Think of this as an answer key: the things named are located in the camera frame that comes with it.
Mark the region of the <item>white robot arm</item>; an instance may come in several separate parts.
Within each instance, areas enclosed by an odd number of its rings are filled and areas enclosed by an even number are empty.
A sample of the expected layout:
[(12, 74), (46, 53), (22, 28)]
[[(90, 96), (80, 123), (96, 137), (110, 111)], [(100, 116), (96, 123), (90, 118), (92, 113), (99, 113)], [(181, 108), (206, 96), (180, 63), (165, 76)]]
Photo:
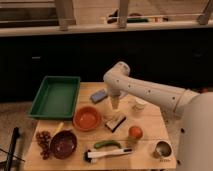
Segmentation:
[(213, 171), (213, 92), (197, 93), (129, 76), (125, 62), (103, 76), (114, 108), (127, 92), (182, 117), (176, 171)]

